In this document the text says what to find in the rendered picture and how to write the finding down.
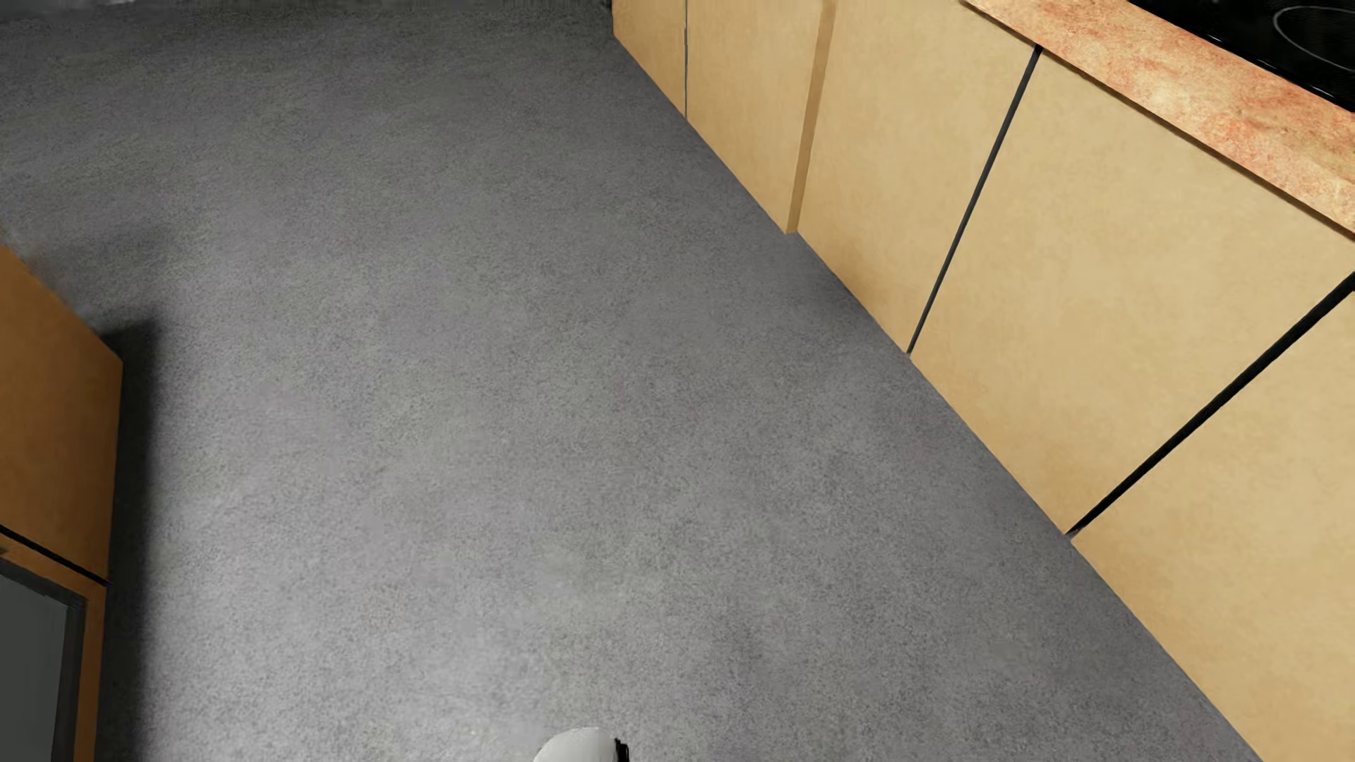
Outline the grey built-in appliance panel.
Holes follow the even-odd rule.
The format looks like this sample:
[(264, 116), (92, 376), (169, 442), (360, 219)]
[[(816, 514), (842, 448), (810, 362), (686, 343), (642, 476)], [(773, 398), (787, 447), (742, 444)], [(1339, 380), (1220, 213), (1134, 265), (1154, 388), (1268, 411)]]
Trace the grey built-in appliance panel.
[(0, 762), (75, 762), (85, 609), (0, 560)]

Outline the brown wooden cabinet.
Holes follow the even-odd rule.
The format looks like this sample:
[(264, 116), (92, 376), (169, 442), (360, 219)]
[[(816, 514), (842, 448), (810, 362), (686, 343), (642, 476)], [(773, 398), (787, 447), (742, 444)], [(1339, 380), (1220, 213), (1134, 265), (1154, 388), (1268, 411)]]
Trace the brown wooden cabinet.
[(0, 560), (87, 601), (75, 762), (93, 762), (122, 362), (0, 245)]

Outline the black glass cooktop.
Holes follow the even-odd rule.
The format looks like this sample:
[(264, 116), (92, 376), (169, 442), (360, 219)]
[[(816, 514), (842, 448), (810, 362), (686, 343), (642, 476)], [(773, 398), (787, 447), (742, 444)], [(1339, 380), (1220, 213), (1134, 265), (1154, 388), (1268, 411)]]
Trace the black glass cooktop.
[(1355, 0), (1127, 0), (1355, 113)]

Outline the orange speckled stone countertop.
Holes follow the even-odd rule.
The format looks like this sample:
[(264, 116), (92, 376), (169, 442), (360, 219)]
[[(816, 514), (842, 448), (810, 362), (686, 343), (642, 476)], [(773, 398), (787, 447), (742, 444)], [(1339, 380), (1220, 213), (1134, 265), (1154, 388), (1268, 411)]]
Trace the orange speckled stone countertop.
[(959, 0), (1355, 236), (1355, 113), (1130, 0)]

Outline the white robot body part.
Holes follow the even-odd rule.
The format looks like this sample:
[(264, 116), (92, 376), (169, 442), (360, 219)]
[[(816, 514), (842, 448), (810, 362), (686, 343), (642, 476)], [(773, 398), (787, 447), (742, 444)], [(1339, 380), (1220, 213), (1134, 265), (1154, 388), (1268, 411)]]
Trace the white robot body part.
[(630, 762), (630, 748), (604, 728), (573, 728), (546, 740), (533, 762)]

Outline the tan wooden base cabinet run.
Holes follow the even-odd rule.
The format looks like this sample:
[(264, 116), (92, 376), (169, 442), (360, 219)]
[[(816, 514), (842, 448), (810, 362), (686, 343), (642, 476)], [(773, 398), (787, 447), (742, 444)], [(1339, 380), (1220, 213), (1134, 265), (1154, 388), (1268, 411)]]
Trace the tan wooden base cabinet run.
[(602, 0), (1263, 762), (1355, 762), (1355, 236), (959, 0)]

